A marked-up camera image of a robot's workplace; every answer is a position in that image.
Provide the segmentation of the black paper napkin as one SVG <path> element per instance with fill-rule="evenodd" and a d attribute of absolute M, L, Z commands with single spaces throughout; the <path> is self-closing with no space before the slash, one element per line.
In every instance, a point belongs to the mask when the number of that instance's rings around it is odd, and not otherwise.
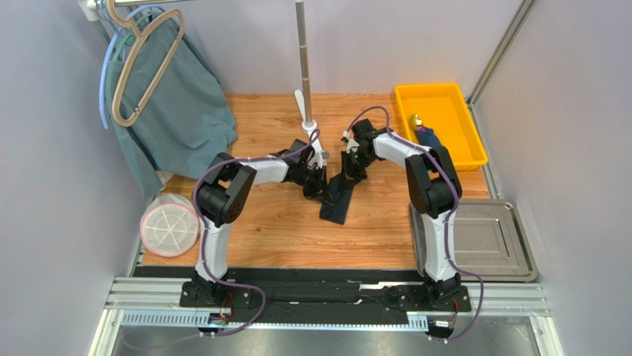
<path fill-rule="evenodd" d="M 356 179 L 350 179 L 345 173 L 333 176 L 325 189 L 331 203 L 323 202 L 320 208 L 321 220 L 343 225 L 346 222 L 354 187 L 358 184 Z"/>

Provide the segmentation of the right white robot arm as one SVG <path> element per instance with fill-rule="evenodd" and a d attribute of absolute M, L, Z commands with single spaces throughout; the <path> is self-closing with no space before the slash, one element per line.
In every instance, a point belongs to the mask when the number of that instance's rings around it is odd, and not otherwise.
<path fill-rule="evenodd" d="M 367 179 L 366 169 L 388 160 L 406 171 L 409 198 L 423 220 L 426 256 L 422 269 L 422 299 L 431 309 L 448 304 L 461 287 L 454 253 L 455 210 L 461 197 L 450 154 L 444 146 L 416 145 L 388 128 L 374 128 L 368 119 L 355 120 L 343 134 L 338 192 Z"/>

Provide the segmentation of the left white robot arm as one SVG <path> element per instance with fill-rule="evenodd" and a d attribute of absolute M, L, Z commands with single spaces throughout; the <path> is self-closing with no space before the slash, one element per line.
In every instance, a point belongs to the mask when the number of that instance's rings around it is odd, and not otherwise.
<path fill-rule="evenodd" d="M 316 155 L 310 143 L 295 140 L 291 147 L 258 158 L 218 154 L 200 177 L 192 194 L 202 220 L 200 255 L 191 281 L 182 286 L 183 307 L 218 307 L 241 291 L 257 290 L 250 284 L 229 282 L 228 241 L 232 226 L 242 214 L 251 189 L 272 182 L 291 182 L 308 200 L 332 205 L 326 169 L 310 160 Z"/>

